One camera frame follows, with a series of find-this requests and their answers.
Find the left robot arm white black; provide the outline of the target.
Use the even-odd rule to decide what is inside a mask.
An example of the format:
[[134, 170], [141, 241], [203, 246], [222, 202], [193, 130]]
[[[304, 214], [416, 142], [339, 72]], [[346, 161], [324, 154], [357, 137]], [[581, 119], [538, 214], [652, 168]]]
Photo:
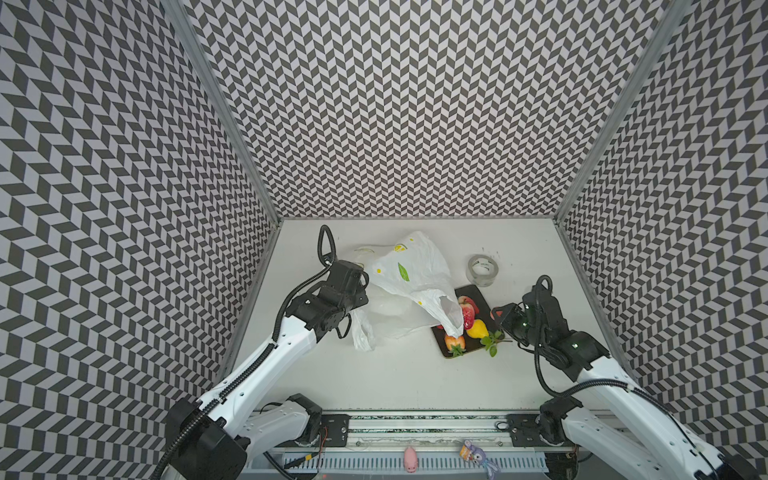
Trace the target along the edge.
[[369, 276], [337, 255], [322, 225], [317, 256], [323, 268], [289, 292], [272, 334], [241, 365], [199, 399], [182, 399], [165, 418], [166, 444], [153, 479], [236, 479], [253, 457], [318, 433], [321, 408], [294, 395], [275, 408], [257, 408], [277, 380], [328, 333], [349, 335], [351, 313], [368, 302]]

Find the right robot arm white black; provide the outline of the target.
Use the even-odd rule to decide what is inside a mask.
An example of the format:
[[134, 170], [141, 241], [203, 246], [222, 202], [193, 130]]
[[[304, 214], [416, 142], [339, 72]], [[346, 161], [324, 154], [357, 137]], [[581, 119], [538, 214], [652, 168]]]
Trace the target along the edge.
[[550, 397], [536, 420], [544, 444], [584, 447], [627, 479], [758, 478], [742, 456], [721, 452], [680, 423], [596, 338], [571, 329], [548, 277], [491, 317], [532, 351]]

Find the white plastic bag lemon print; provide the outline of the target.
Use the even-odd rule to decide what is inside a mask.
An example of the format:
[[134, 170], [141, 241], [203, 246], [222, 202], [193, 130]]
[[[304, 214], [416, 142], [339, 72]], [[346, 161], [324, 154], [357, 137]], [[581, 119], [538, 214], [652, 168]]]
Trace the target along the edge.
[[358, 351], [400, 340], [417, 331], [443, 327], [464, 332], [464, 317], [443, 254], [421, 231], [393, 245], [362, 245], [344, 258], [369, 276], [368, 303], [351, 313], [351, 335]]

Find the red yellow fake strawberry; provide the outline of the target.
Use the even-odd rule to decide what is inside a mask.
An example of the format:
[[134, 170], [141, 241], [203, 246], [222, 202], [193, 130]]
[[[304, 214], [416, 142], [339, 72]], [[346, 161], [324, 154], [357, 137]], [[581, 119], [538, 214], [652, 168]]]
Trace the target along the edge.
[[444, 343], [449, 356], [452, 358], [463, 356], [466, 352], [466, 342], [463, 336], [453, 337], [445, 335]]

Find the fake lemon branch green leaves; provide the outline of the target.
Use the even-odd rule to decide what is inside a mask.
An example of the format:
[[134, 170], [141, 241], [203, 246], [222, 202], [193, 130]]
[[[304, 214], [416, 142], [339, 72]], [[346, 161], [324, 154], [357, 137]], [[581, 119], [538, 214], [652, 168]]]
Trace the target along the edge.
[[475, 320], [474, 326], [470, 330], [465, 331], [465, 335], [479, 341], [491, 358], [497, 355], [498, 345], [505, 339], [505, 334], [502, 330], [492, 330], [480, 319]]

